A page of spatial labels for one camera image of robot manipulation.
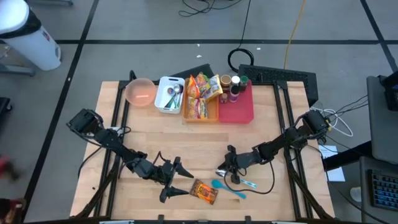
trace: concrete floor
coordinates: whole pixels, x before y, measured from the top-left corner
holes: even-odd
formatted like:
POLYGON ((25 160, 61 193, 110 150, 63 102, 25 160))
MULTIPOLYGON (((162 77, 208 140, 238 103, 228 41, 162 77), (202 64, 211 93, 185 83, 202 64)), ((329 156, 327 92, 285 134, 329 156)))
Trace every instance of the concrete floor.
MULTIPOLYGON (((187 0, 201 6, 200 2, 187 0)), ((233 72, 226 62, 237 44, 225 40, 241 38, 248 0, 221 10, 189 18, 178 15, 187 10, 181 0, 84 0, 70 7, 55 2, 29 1, 32 10, 63 50, 61 66, 49 72, 37 71, 35 77, 0 75, 0 96, 10 97, 14 110, 1 125, 0 154, 15 161, 23 171, 15 184, 0 180, 0 197, 23 197, 44 144, 65 79, 73 74, 68 95, 50 142, 35 193, 26 216, 27 222, 67 218, 77 183, 85 143, 72 134, 65 123, 82 108, 95 108, 102 81, 126 80, 131 69, 138 77, 156 80, 204 63, 216 73, 233 72), (88 44, 80 52, 79 41, 93 3, 98 3, 88 44), (168 40, 181 40, 170 44, 168 40), (186 40, 215 39, 214 44, 182 44, 186 40), (130 40, 125 44, 93 44, 91 40, 130 40), (134 40, 159 40, 157 44, 134 40), (80 57, 74 70, 73 59, 80 57)), ((367 0, 382 36, 398 39, 394 0, 367 0)), ((217 1, 218 6, 230 4, 217 1)), ((282 68, 285 44, 266 40, 290 37, 301 1, 252 0, 245 39, 265 40, 265 44, 243 44, 255 57, 255 65, 282 68)), ((354 0, 307 0, 295 39, 299 40, 377 40, 362 4, 354 0)), ((317 74, 319 102, 338 109, 366 94, 366 77, 389 75, 392 68, 380 44, 294 44, 290 48, 288 69, 317 74)), ((393 57, 398 46, 388 45, 393 57)), ((12 51, 3 63, 30 65, 12 51)), ((244 55, 233 56, 233 63, 249 63, 244 55)), ((370 139, 367 108, 344 115, 354 132, 353 138, 331 133, 337 141, 353 147, 370 139)), ((337 146, 339 151, 346 150, 337 146)), ((348 195, 359 185, 359 165, 343 168, 346 182, 334 184, 348 195)), ((361 214, 331 189, 336 216, 361 221, 361 214)))

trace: trash can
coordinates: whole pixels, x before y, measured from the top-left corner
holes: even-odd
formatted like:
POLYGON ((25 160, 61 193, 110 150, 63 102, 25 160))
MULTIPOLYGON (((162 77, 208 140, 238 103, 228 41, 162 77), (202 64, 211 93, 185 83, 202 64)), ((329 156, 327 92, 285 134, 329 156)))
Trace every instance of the trash can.
POLYGON ((0 0, 0 39, 41 70, 61 64, 61 48, 24 0, 0 0))

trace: blue plastic spoon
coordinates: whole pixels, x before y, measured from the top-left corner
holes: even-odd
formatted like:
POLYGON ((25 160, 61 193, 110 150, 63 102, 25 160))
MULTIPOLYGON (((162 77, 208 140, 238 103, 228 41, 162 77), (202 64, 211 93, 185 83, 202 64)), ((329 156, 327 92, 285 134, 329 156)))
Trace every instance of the blue plastic spoon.
POLYGON ((212 185, 214 188, 216 188, 216 189, 225 189, 225 190, 227 190, 227 191, 229 191, 229 192, 232 192, 232 193, 236 194, 237 196, 239 196, 239 197, 241 197, 241 198, 243 198, 243 199, 246 198, 246 195, 245 195, 244 193, 241 193, 241 192, 234 192, 234 191, 230 190, 230 189, 227 188, 223 183, 221 183, 219 180, 212 180, 212 181, 211 181, 211 185, 212 185))

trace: snack bag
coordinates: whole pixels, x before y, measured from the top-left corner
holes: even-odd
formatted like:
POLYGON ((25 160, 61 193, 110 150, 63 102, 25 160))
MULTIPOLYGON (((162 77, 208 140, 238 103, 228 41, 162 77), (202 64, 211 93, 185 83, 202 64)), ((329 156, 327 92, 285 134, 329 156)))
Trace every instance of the snack bag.
POLYGON ((202 96, 204 99, 206 99, 206 102, 209 102, 214 97, 223 94, 223 88, 221 87, 220 78, 218 75, 209 78, 208 83, 210 85, 210 90, 202 96))
POLYGON ((197 82, 200 96, 202 97, 210 89, 210 85, 209 83, 207 83, 208 78, 206 75, 200 72, 199 75, 196 77, 195 81, 197 82))
POLYGON ((195 99, 188 96, 188 114, 187 118, 191 119, 207 119, 207 105, 203 98, 195 99))
POLYGON ((213 189, 213 188, 207 186, 206 184, 204 184, 202 181, 196 179, 195 183, 193 183, 193 186, 192 186, 189 194, 192 196, 201 198, 201 199, 205 200, 207 203, 209 203, 210 205, 213 205, 214 201, 216 200, 218 190, 213 189))
POLYGON ((197 85, 196 80, 194 79, 194 77, 192 75, 189 78, 189 82, 188 82, 188 86, 187 86, 187 94, 188 94, 188 96, 195 98, 195 99, 200 97, 199 87, 197 85))

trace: red tray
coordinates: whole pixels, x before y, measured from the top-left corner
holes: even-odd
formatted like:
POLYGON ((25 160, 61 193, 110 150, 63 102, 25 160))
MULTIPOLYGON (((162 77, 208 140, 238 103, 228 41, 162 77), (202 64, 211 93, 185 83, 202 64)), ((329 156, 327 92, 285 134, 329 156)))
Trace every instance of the red tray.
POLYGON ((235 103, 218 101, 218 121, 221 123, 247 124, 254 119, 252 85, 249 80, 246 91, 239 93, 235 103))

